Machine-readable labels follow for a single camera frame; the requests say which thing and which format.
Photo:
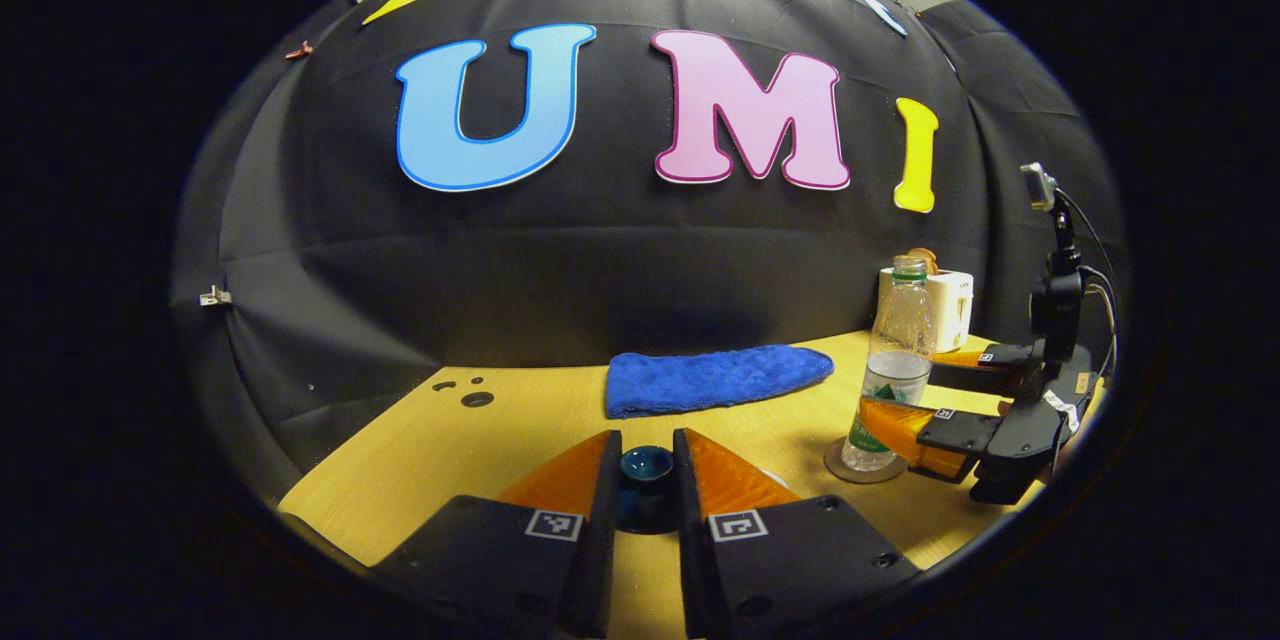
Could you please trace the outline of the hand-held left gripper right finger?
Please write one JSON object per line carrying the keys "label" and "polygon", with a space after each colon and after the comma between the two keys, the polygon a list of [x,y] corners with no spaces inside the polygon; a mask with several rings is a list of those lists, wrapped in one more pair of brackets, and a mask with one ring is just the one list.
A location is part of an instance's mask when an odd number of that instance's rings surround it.
{"label": "hand-held left gripper right finger", "polygon": [[801,499],[707,435],[673,435],[691,639],[858,637],[919,575],[846,500]]}

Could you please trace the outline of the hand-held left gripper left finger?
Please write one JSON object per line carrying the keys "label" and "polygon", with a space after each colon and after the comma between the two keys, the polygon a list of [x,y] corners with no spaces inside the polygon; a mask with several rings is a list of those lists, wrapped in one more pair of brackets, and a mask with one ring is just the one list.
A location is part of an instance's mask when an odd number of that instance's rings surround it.
{"label": "hand-held left gripper left finger", "polygon": [[371,576],[443,618],[448,639],[603,639],[620,457],[609,430],[497,499],[457,495]]}

